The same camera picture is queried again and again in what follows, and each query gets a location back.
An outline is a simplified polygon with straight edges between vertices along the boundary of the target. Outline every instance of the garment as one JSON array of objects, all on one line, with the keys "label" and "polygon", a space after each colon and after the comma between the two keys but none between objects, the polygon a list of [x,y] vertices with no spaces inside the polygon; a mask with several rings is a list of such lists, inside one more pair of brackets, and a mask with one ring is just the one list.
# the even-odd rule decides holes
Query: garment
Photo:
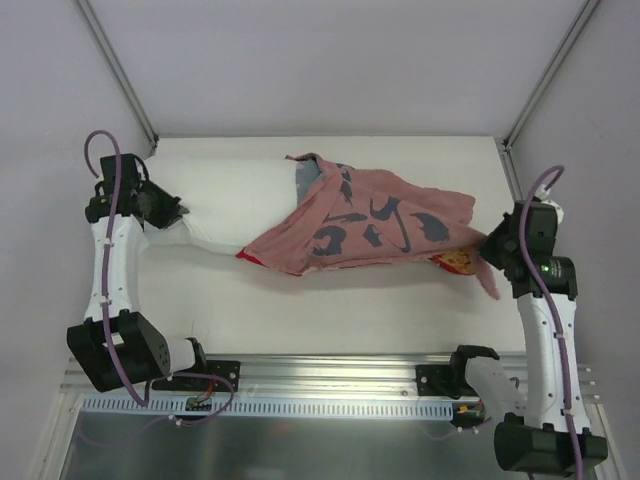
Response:
[{"label": "garment", "polygon": [[238,256],[292,275],[313,270],[432,260],[475,274],[498,298],[493,274],[477,247],[485,235],[469,227],[475,199],[421,188],[386,170],[355,169],[316,154],[320,176],[279,225]]}]

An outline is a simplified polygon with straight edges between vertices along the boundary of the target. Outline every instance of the white wall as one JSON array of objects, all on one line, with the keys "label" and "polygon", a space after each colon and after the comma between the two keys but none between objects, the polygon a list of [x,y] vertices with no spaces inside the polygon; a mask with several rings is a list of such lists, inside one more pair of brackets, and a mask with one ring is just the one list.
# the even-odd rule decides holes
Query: white wall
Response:
[{"label": "white wall", "polygon": [[93,0],[163,135],[487,135],[584,0]]},{"label": "white wall", "polygon": [[91,288],[84,138],[149,147],[70,1],[0,2],[0,112],[0,476],[20,480]]},{"label": "white wall", "polygon": [[523,187],[567,166],[558,252],[578,268],[578,353],[598,370],[631,477],[640,469],[640,3],[602,2],[516,148]]}]

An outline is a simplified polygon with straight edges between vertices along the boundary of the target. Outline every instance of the white fabric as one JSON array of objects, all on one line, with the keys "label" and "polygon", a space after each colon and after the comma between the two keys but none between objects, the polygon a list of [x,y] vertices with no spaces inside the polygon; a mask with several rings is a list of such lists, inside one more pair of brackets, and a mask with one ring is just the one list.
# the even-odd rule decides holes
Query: white fabric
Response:
[{"label": "white fabric", "polygon": [[189,209],[154,244],[193,244],[235,255],[297,206],[296,163],[284,159],[151,157],[151,180]]}]

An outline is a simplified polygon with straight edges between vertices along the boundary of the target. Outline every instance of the purple cable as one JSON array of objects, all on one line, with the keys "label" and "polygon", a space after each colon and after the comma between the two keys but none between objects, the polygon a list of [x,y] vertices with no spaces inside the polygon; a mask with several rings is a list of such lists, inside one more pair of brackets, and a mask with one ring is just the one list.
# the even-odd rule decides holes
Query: purple cable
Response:
[{"label": "purple cable", "polygon": [[[120,184],[122,183],[122,157],[120,156],[120,146],[118,145],[116,138],[111,133],[107,132],[106,130],[96,130],[94,132],[91,132],[84,142],[84,158],[85,158],[85,162],[87,163],[87,166],[89,167],[89,170],[91,170],[91,173],[95,177],[97,177],[98,175],[89,160],[89,144],[91,143],[91,140],[93,140],[97,135],[104,135],[109,140],[111,140],[111,143],[113,144],[113,149],[116,155],[115,186],[113,189],[113,195],[111,197],[109,219],[107,220],[106,238],[109,239],[109,241],[108,242],[105,241],[104,243],[104,254],[102,256],[102,274],[101,274],[101,282],[100,282],[101,283],[100,295],[103,298],[108,299],[109,298],[109,285],[108,285],[109,258],[111,256],[111,237],[113,235],[113,224],[115,222],[116,209],[118,207],[118,197],[120,196]],[[102,326],[104,330],[104,340],[105,340],[105,343],[107,344],[107,351],[109,352],[109,356],[111,357],[111,361],[113,362],[113,367],[116,369],[116,372],[118,373],[118,377],[120,377],[120,380],[122,381],[122,385],[127,390],[127,392],[129,392],[129,395],[131,395],[131,398],[133,398],[133,400],[141,407],[146,407],[149,404],[149,391],[145,390],[145,398],[144,399],[140,398],[140,395],[138,395],[138,392],[136,392],[133,384],[129,380],[129,377],[127,377],[127,372],[125,372],[124,367],[122,366],[122,363],[118,358],[118,353],[116,352],[116,347],[113,344],[113,338],[111,337],[111,324],[109,321],[108,301],[102,303],[101,306],[102,306]]]},{"label": "purple cable", "polygon": [[[187,378],[204,378],[204,379],[212,380],[214,382],[222,383],[222,384],[224,384],[225,387],[227,387],[227,390],[229,390],[229,400],[227,400],[224,403],[224,405],[222,405],[218,410],[216,410],[215,412],[211,413],[210,415],[207,415],[206,417],[204,417],[204,418],[202,418],[200,420],[184,420],[184,419],[181,419],[180,420],[180,425],[184,425],[185,427],[195,427],[196,425],[202,425],[204,423],[210,422],[211,420],[214,420],[215,418],[219,417],[225,410],[227,410],[229,408],[229,406],[233,402],[233,397],[234,397],[233,386],[225,378],[218,377],[217,375],[213,375],[213,374],[209,375],[209,374],[205,374],[205,373],[187,373],[187,372],[176,372],[176,373],[173,374],[173,376],[174,377],[187,377]],[[149,396],[149,390],[151,388],[151,383],[152,383],[151,381],[148,381],[145,384],[145,397]],[[78,438],[80,440],[82,440],[83,442],[85,442],[86,444],[91,445],[92,447],[100,447],[100,448],[119,447],[119,446],[127,444],[131,440],[134,440],[135,438],[139,437],[141,434],[143,434],[144,432],[149,430],[151,427],[153,427],[154,425],[160,423],[163,420],[167,420],[167,417],[165,415],[163,415],[161,417],[154,418],[153,420],[151,420],[149,423],[144,425],[139,430],[131,433],[130,435],[128,435],[125,438],[123,438],[122,440],[118,440],[118,441],[115,441],[115,442],[97,442],[97,441],[91,440],[89,437],[87,437],[85,435],[85,433],[82,431],[82,416],[79,417],[78,425],[77,425],[76,429],[78,431],[78,433],[77,433]]]},{"label": "purple cable", "polygon": [[[564,330],[562,328],[562,320],[560,319],[560,313],[558,312],[558,307],[553,301],[553,297],[551,296],[551,292],[544,284],[544,280],[538,273],[533,260],[531,259],[531,255],[529,254],[529,250],[527,248],[527,239],[526,239],[526,225],[527,225],[527,217],[529,216],[529,210],[531,208],[531,204],[533,203],[533,198],[538,191],[538,188],[542,186],[544,180],[555,173],[555,177],[549,182],[546,186],[546,190],[549,190],[560,178],[560,176],[564,173],[564,167],[562,165],[556,165],[555,167],[551,167],[547,171],[545,171],[538,179],[533,183],[531,190],[529,190],[529,194],[527,195],[527,199],[524,202],[524,206],[522,208],[522,216],[520,218],[520,225],[518,228],[518,238],[520,241],[520,251],[522,252],[522,257],[524,258],[529,271],[531,272],[531,276],[534,278],[542,295],[544,296],[547,304],[549,305],[549,310],[551,311],[551,317],[553,318],[553,324],[555,326],[556,332],[558,333],[558,348],[560,351],[560,364],[562,368],[562,388],[564,390],[564,408],[565,410],[571,411],[571,373],[569,371],[569,352],[567,351],[567,343],[565,339],[562,338],[562,334]],[[573,415],[565,412],[565,418],[567,419],[567,430],[569,431],[569,436],[571,437],[571,445],[573,446],[573,454],[575,457],[576,463],[576,480],[582,480],[584,476],[583,465],[582,465],[582,453],[580,451],[580,441],[578,439],[578,434],[576,432],[576,425],[573,421]]]}]

